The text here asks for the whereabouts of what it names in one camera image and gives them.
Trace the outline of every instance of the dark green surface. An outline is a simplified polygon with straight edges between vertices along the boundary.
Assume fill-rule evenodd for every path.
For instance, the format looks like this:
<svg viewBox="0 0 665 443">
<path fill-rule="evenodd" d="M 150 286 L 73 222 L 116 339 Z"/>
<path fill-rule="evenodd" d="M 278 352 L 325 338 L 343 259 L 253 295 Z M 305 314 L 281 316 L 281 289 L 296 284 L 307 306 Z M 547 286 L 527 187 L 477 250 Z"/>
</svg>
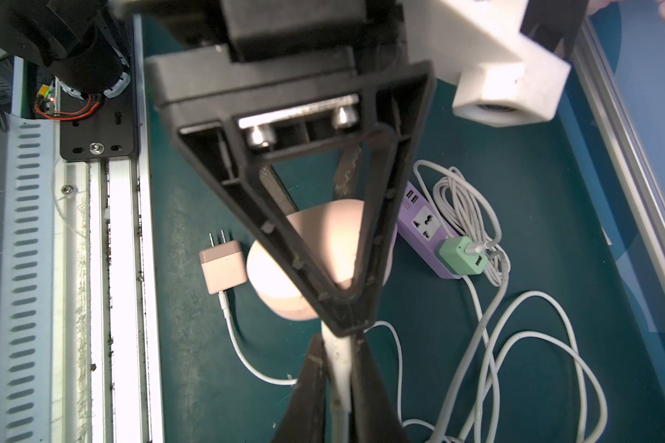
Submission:
<svg viewBox="0 0 665 443">
<path fill-rule="evenodd" d="M 149 21 L 145 35 L 148 54 L 172 49 Z M 458 166 L 495 208 L 512 260 L 508 298 L 500 312 L 526 290 L 554 296 L 572 319 L 579 351 L 608 399 L 608 427 L 601 441 L 665 442 L 665 399 L 560 122 L 480 126 L 452 115 L 453 94 L 452 86 L 439 85 L 419 158 Z M 267 442 L 291 389 L 259 381 L 239 363 L 217 297 L 207 294 L 198 258 L 208 247 L 208 233 L 222 228 L 245 250 L 254 239 L 170 146 L 154 111 L 150 128 L 167 441 Z M 330 189 L 321 180 L 332 176 L 333 161 L 320 157 L 279 168 L 300 207 L 329 198 Z M 438 178 L 423 173 L 429 183 Z M 494 288 L 484 277 L 474 281 L 486 306 Z M 271 377 L 295 377 L 319 322 L 277 317 L 250 284 L 230 295 L 242 351 L 251 363 Z M 435 277 L 399 239 L 379 317 L 395 326 L 404 351 L 404 418 L 434 422 L 476 324 L 467 289 L 462 282 Z M 540 300 L 516 311 L 501 342 L 528 329 L 565 338 L 559 317 Z M 393 339 L 375 330 L 369 340 L 394 398 Z M 470 409 L 478 366 L 479 359 L 461 389 L 451 435 L 457 435 Z M 499 376 L 497 441 L 573 442 L 579 401 L 572 371 L 571 360 L 550 344 L 516 344 Z M 591 386 L 587 389 L 590 431 L 598 406 Z M 413 442 L 429 435 L 418 426 L 407 430 Z"/>
</svg>

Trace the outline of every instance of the black plastic bracket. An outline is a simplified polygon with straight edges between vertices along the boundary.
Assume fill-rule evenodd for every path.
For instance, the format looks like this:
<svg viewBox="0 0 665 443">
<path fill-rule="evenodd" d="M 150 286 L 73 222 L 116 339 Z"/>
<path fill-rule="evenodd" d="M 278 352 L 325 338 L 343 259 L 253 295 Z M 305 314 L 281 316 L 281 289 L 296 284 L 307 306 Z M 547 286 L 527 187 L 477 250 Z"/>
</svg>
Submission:
<svg viewBox="0 0 665 443">
<path fill-rule="evenodd" d="M 279 263 L 338 336 L 369 326 L 435 87 L 431 64 L 358 75 L 344 49 L 264 62 L 231 63 L 226 48 L 149 58 L 153 97 L 176 148 Z M 212 78 L 221 82 L 212 82 Z M 359 124 L 335 131 L 329 118 L 283 122 L 270 149 L 247 145 L 239 119 L 356 94 Z M 342 289 L 310 253 L 261 181 L 276 162 L 361 146 L 371 160 L 352 285 Z"/>
</svg>

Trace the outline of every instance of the green charger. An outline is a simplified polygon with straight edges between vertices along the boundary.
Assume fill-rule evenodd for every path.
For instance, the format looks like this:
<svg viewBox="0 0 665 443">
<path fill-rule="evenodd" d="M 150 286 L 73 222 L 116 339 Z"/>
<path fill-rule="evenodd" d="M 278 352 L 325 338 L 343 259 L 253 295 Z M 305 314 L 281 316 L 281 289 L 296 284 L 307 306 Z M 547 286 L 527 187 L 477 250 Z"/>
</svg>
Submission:
<svg viewBox="0 0 665 443">
<path fill-rule="evenodd" d="M 478 275 L 488 264 L 486 254 L 468 254 L 466 248 L 472 241 L 470 237 L 447 238 L 438 248 L 436 255 L 441 262 L 456 275 Z"/>
</svg>

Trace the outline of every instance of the electrical outlet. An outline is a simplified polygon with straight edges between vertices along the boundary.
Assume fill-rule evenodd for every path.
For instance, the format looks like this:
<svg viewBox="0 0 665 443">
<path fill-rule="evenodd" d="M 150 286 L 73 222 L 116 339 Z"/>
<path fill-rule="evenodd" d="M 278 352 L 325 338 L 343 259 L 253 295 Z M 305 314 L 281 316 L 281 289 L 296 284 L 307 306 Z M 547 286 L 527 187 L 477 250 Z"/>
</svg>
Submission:
<svg viewBox="0 0 665 443">
<path fill-rule="evenodd" d="M 441 222 L 438 218 L 431 212 L 431 209 L 428 206 L 421 208 L 416 217 L 411 221 L 416 230 L 424 236 L 426 241 L 431 240 L 431 237 L 436 233 L 439 227 L 441 227 Z"/>
</svg>

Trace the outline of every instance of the purple power strip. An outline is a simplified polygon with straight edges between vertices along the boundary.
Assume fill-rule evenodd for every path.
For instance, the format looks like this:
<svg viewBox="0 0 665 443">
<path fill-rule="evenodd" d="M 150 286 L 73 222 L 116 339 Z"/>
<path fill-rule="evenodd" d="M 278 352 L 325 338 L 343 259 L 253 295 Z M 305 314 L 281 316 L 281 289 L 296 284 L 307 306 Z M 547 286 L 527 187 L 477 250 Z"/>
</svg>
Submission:
<svg viewBox="0 0 665 443">
<path fill-rule="evenodd" d="M 436 275 L 442 279 L 460 279 L 460 276 L 449 271 L 436 255 L 441 243 L 448 238 L 441 223 L 448 227 L 454 237 L 458 237 L 458 234 L 446 220 L 439 220 L 436 217 L 431 203 L 413 184 L 406 184 L 404 194 L 404 198 L 401 199 L 399 217 L 396 220 L 399 234 L 434 270 Z"/>
</svg>

